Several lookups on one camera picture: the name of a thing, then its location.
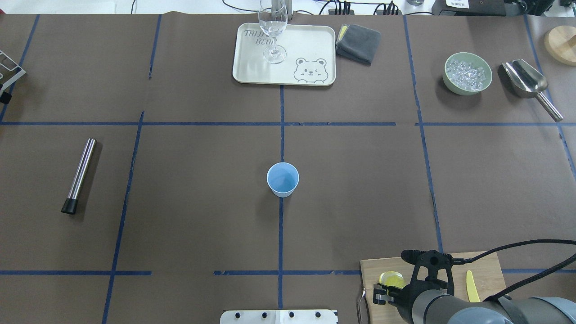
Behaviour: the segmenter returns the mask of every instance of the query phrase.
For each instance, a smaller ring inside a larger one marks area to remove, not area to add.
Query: wooden cutting board
[[[453,253],[455,258],[473,258],[483,252]],[[372,292],[374,284],[378,282],[380,274],[386,271],[396,271],[402,274],[404,280],[408,283],[412,277],[414,266],[404,262],[401,258],[386,259],[368,259],[360,261],[362,270],[362,284],[366,289],[366,303],[368,304],[368,313],[370,323],[372,324],[406,324],[398,314],[396,307],[392,305],[376,305],[372,303]],[[466,271],[471,270],[474,275],[476,289],[480,300],[493,295],[506,288],[504,276],[500,268],[500,261],[496,253],[490,254],[478,261],[467,265],[453,266],[452,277],[454,278],[454,295],[460,299],[468,300],[466,293]],[[438,278],[446,281],[445,274],[438,274]]]

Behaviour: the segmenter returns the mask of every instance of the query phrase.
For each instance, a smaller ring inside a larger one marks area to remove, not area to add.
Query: wine glass stem
[[[276,48],[276,37],[272,37],[272,55],[278,54],[278,49]]]

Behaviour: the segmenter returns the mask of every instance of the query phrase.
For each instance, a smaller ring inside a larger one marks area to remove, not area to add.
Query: bowl
[[[469,90],[460,88],[459,86],[454,84],[450,79],[448,79],[448,75],[446,73],[446,66],[448,65],[448,62],[450,62],[452,59],[456,59],[460,62],[464,61],[464,62],[471,63],[472,66],[476,69],[478,67],[482,67],[484,69],[484,76],[486,77],[486,80],[482,81],[482,89],[481,90],[469,91]],[[468,52],[459,52],[459,53],[452,54],[444,63],[444,73],[442,74],[442,79],[444,79],[444,84],[446,85],[446,87],[448,87],[448,89],[450,89],[450,91],[456,93],[457,95],[470,96],[470,95],[475,95],[476,93],[488,88],[488,86],[492,83],[492,70],[490,69],[490,66],[488,65],[488,63],[486,63],[486,61],[484,61],[478,55],[468,53]]]

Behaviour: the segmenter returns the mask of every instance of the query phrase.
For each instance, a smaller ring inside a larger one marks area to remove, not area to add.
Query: blue tape line
[[[414,62],[412,61],[412,48],[410,46],[410,35],[408,33],[408,21],[406,19],[406,16],[402,17],[404,18],[404,32],[406,33],[406,46],[408,47],[408,59],[410,61],[410,71],[412,73],[412,86],[414,87],[414,99],[416,100],[416,106],[418,107],[418,125],[420,128],[420,137],[422,139],[424,161],[426,163],[428,187],[430,189],[430,195],[432,197],[432,205],[434,207],[434,222],[436,223],[436,239],[438,240],[438,251],[440,253],[444,253],[444,248],[442,246],[442,234],[440,233],[440,221],[438,220],[438,209],[436,207],[436,197],[434,195],[434,184],[432,183],[432,173],[430,171],[430,161],[428,159],[428,148],[426,146],[426,137],[424,134],[424,121],[422,120],[422,110],[420,109],[420,100],[418,99],[418,94],[416,93],[416,72],[414,71]]]
[[[287,276],[327,276],[327,275],[344,275],[344,276],[358,276],[361,274],[360,270],[284,270]]]
[[[526,126],[526,127],[534,127],[534,126],[557,126],[556,123],[434,123],[434,122],[425,122],[422,123],[424,126]],[[563,126],[576,126],[576,123],[570,124],[563,124]]]
[[[22,57],[20,58],[20,62],[18,63],[18,65],[20,65],[20,67],[22,67],[22,64],[24,64],[24,58],[26,57],[26,54],[28,53],[28,48],[30,47],[30,43],[32,42],[32,36],[34,35],[34,32],[36,31],[36,26],[38,25],[39,19],[40,19],[40,15],[37,14],[36,19],[34,19],[34,24],[32,25],[32,29],[30,30],[30,35],[28,35],[28,41],[26,41],[26,46],[24,46],[24,51],[22,52]],[[16,83],[13,83],[12,86],[10,86],[10,90],[8,90],[9,94],[12,94],[12,91],[14,91],[14,86],[16,86]],[[4,107],[2,107],[2,112],[0,112],[0,122],[4,119],[4,114],[6,113],[7,108],[8,108],[7,104],[5,104]]]
[[[502,269],[502,273],[540,273],[546,269]],[[576,273],[576,269],[560,269],[555,273]]]
[[[284,162],[284,85],[280,85],[280,162]]]
[[[536,66],[540,73],[544,74],[542,71],[542,66],[540,66],[540,60],[538,59],[538,53],[536,52],[536,48],[534,47],[534,40],[532,39],[532,31],[530,30],[530,24],[528,24],[528,16],[524,15],[524,25],[526,26],[526,32],[528,33],[528,40],[530,41],[530,47],[532,48],[532,54],[534,55],[534,60],[536,61]],[[548,94],[548,98],[550,102],[554,104],[552,100],[552,96],[550,95],[550,89],[546,89],[546,93]],[[560,139],[562,140],[562,145],[564,146],[564,152],[566,153],[566,158],[568,159],[568,164],[570,165],[570,170],[572,171],[572,177],[576,180],[576,168],[574,168],[574,159],[572,159],[572,154],[570,153],[570,149],[568,148],[568,143],[566,142],[566,137],[564,136],[564,131],[562,130],[562,126],[565,124],[560,125],[560,123],[556,123],[556,127],[558,128],[558,133],[560,134]]]
[[[351,123],[340,123],[340,122],[289,122],[285,123],[285,126],[396,126],[394,122],[383,122],[383,123],[363,123],[363,122],[351,122]]]
[[[280,219],[278,221],[278,309],[282,309],[282,285],[284,272],[284,198],[278,198]]]
[[[110,276],[109,270],[0,270],[0,276]],[[116,271],[116,276],[151,276],[152,271]]]
[[[215,276],[277,276],[277,270],[225,270],[215,271]]]
[[[154,45],[152,46],[152,55],[150,56],[150,71],[148,72],[148,80],[152,78],[152,68],[154,67],[156,45],[158,44],[158,35],[160,34],[160,21],[162,21],[161,14],[158,15],[158,22],[156,23],[156,35],[154,35]]]
[[[116,238],[116,248],[114,249],[114,259],[112,261],[112,274],[110,275],[110,282],[108,283],[108,293],[106,295],[106,303],[104,304],[104,315],[102,316],[102,324],[105,324],[108,319],[108,309],[110,307],[110,298],[112,297],[112,289],[114,287],[114,272],[116,272],[116,265],[118,264],[118,255],[120,253],[120,244],[122,242],[122,233],[124,231],[124,221],[126,220],[126,211],[128,209],[128,197],[132,186],[132,177],[134,176],[134,164],[136,162],[136,155],[138,153],[138,144],[140,143],[140,133],[142,131],[142,121],[144,120],[144,112],[140,114],[140,121],[138,122],[138,131],[136,132],[136,140],[134,141],[134,151],[132,153],[132,161],[130,163],[130,173],[128,174],[128,183],[126,184],[126,193],[124,195],[124,204],[122,206],[122,216],[120,217],[120,227],[118,228],[118,237]]]
[[[275,122],[145,122],[144,126],[280,126]]]
[[[136,122],[0,122],[2,126],[136,126]]]

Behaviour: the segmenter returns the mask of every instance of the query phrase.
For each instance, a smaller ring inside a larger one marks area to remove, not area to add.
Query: blue plastic cup
[[[300,175],[292,164],[280,162],[274,164],[268,170],[266,181],[275,195],[284,198],[290,196],[296,189],[300,181]]]

